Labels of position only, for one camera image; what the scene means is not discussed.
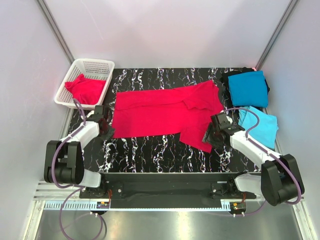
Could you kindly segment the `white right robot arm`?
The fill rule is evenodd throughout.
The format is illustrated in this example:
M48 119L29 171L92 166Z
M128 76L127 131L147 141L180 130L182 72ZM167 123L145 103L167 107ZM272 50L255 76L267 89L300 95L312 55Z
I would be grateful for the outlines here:
M299 203L305 188L295 157L265 147L249 132L238 124L232 125L227 115L221 112L211 116L202 139L213 148L229 145L260 169L260 175L239 173L230 179L227 182L228 195L236 199L244 193L252 193L263 197L272 206Z

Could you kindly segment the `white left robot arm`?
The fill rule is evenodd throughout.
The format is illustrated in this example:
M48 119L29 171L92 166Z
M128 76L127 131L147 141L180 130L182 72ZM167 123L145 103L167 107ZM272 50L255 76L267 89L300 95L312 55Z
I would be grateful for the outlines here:
M108 193L101 173L85 169L83 150L95 138L103 141L113 137L115 129L109 124L112 110L97 105L93 114L86 118L73 132L60 140L51 140L46 145L43 178L47 183L64 189L71 186L90 188L97 198Z

